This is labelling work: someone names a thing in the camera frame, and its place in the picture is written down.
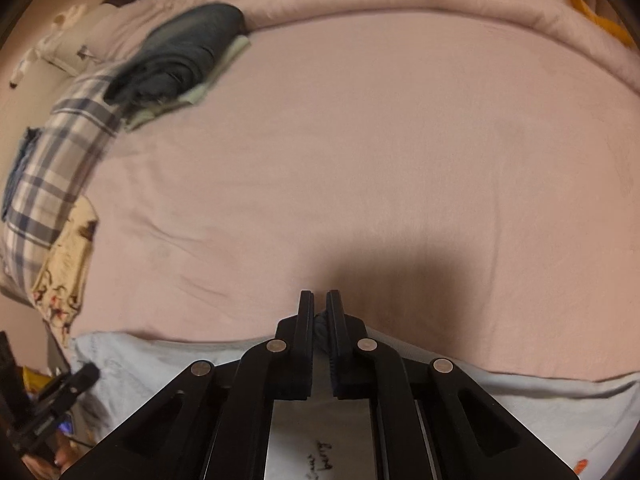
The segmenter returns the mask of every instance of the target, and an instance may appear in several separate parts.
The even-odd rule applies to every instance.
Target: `pink bedsheet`
[[[301,289],[321,308],[339,288],[372,327],[487,370],[640,369],[638,59],[576,17],[388,10],[255,32],[201,105],[98,167],[72,334],[252,338]]]

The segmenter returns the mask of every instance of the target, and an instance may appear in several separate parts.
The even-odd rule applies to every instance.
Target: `crumpled pink blanket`
[[[90,47],[125,59],[202,1],[124,7]],[[487,370],[640,369],[634,53],[553,0],[225,1],[251,48],[199,106],[120,136],[87,189],[72,336],[265,336],[302,288],[339,288]]]
[[[566,44],[640,92],[638,54],[557,0],[139,0],[100,22],[87,45],[101,60],[128,59],[153,28],[191,7],[214,1],[239,7],[249,30],[342,12],[385,9],[437,9],[492,18]]]

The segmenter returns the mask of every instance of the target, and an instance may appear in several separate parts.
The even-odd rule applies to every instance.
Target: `black and white patterned cloth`
[[[6,216],[4,272],[31,287],[68,214],[120,127],[102,100],[117,64],[78,77],[53,107]]]

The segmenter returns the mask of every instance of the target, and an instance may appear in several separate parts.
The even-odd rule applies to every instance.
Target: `metal pin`
[[[365,337],[363,339],[360,339],[360,341],[358,341],[358,348],[365,352],[371,352],[376,348],[378,348],[378,343],[373,341],[373,339],[369,339],[368,337]]]
[[[267,343],[269,352],[277,353],[287,349],[287,344],[282,339],[272,339]]]
[[[453,370],[453,363],[448,359],[436,359],[433,362],[433,367],[441,374],[448,374]]]
[[[207,375],[211,371],[211,364],[206,361],[197,361],[191,365],[191,373],[196,377]]]

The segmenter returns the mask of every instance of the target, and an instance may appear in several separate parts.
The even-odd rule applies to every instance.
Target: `orange mark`
[[[580,460],[580,462],[578,462],[574,467],[574,473],[579,475],[581,472],[587,469],[588,465],[589,465],[589,461],[587,459]]]

